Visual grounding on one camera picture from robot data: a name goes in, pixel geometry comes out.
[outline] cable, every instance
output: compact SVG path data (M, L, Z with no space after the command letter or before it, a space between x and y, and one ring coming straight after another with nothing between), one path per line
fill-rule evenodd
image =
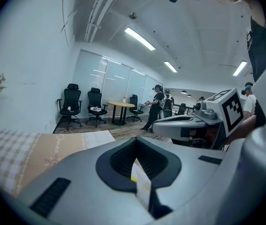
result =
M65 129L65 130L63 130L61 133L59 133L59 134L62 134L64 131L70 131L72 134L74 134L71 130L67 130L67 129Z

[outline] backpack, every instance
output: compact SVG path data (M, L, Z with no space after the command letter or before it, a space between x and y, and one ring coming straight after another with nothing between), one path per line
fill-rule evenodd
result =
M171 100L171 95L167 97L166 95L164 96L165 103L164 103L164 110L172 110L172 100Z

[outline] pipe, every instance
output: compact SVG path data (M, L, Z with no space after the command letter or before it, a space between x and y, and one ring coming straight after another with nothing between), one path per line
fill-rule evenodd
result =
M110 7L110 5L111 5L111 3L112 3L113 1L114 1L114 0L107 0L105 6L104 6L104 8L103 8L103 10L101 11L101 13L100 13L100 15L99 15L98 20L97 20L97 22L96 22L96 25L97 25L97 26L100 25L102 19L104 18L106 12L108 11L108 9L109 9L109 7ZM92 36L91 36L91 39L90 39L90 43L93 42L93 40L94 40L94 38L95 38L95 35L96 35L96 31L97 31L97 29L98 29L97 27L94 28L94 31L93 31Z
M89 29L89 23L90 23L90 21L91 21L92 15L94 14L94 11L95 11L95 8L96 8L97 3L98 3L98 0L95 0L94 4L93 4L93 6L92 6L91 12L90 12L90 14L89 14L88 23L87 23L87 28L86 28L86 31L85 31L85 38L84 38L84 41L86 41L87 32L88 32L88 29Z
M103 2L104 2L104 0L99 0L99 2L97 3L96 8L94 10L94 13L92 15L92 18L91 18L90 23L94 23L94 21L96 19L96 15L97 15L97 13L98 13L98 11L99 11L99 9L100 9L100 7L101 7L101 5L102 5ZM91 26L89 24L88 31L87 31L87 34L86 34L86 40L85 40L85 42L88 42L90 32L91 32Z

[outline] floor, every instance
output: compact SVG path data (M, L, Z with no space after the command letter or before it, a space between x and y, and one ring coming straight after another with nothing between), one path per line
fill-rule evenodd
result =
M85 121L88 119L81 119L82 127L79 124L71 123L69 126L69 131L67 129L67 122L62 122L55 131L56 134L59 133L87 133L87 132L96 132L96 131L104 131L108 130L115 140L122 140L131 137L150 137L153 139L157 139L160 141L165 141L167 143L172 143L171 139L157 136L151 132L141 132L139 129L144 127L148 121L148 116L141 117L142 122L135 120L132 122L132 119L126 119L126 125L117 126L112 124L112 118L104 119L106 120L106 124L104 122L98 122L98 127L95 127L96 122L90 121L88 124L85 124Z

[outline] black office chair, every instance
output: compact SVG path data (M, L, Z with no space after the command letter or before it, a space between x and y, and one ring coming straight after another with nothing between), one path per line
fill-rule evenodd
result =
M135 119L138 119L141 121L141 118L138 116L138 114L143 114L143 111L141 110L141 106L140 106L139 110L137 110L137 102L138 102L138 97L137 97L137 95L133 94L132 97L130 98L130 103L135 105L135 107L129 109L129 111L131 113L133 113L133 116L128 117L128 119L133 118L133 122Z
M82 101L79 100L80 95L81 95L81 91L79 90L78 85L70 83L67 89L64 89L63 108L61 108L62 99L57 99L57 101L59 102L59 109L60 109L59 113L62 115L62 118L60 119L58 124L64 121L68 121L67 130L71 122L77 123L80 125L80 127L82 127L80 120L76 117L76 115L78 115L81 112Z
M180 107L179 107L179 111L176 115L184 115L186 110L186 104L185 103L181 103Z
M96 120L96 127L97 127L97 122L98 121L103 121L106 123L105 120L101 119L101 115L104 115L107 113L106 107L108 105L104 105L104 109L102 109L100 112L96 112L91 110L91 107L99 107L101 108L101 100L102 100L102 94L98 88L91 88L90 92L87 93L88 99L89 99L89 105L88 105L88 112L91 113L92 115L95 115L96 117L90 117L89 120L87 120L85 123L87 124L91 120Z

